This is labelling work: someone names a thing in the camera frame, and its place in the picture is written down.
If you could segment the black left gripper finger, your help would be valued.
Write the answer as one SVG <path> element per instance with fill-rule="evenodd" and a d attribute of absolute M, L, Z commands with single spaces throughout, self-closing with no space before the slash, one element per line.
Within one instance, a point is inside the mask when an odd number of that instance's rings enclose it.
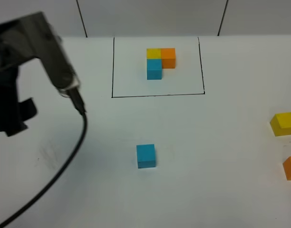
<path fill-rule="evenodd" d="M 23 122 L 35 117 L 38 114 L 33 98 L 29 98 L 19 103 L 19 113 Z"/>

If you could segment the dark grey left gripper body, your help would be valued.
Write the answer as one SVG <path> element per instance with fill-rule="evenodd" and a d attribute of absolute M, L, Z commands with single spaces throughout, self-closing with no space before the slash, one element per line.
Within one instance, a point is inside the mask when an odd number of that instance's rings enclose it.
<path fill-rule="evenodd" d="M 19 67 L 39 59 L 52 85 L 79 109 L 79 80 L 43 12 L 0 24 L 0 132 L 8 137 L 27 129 L 20 118 Z"/>

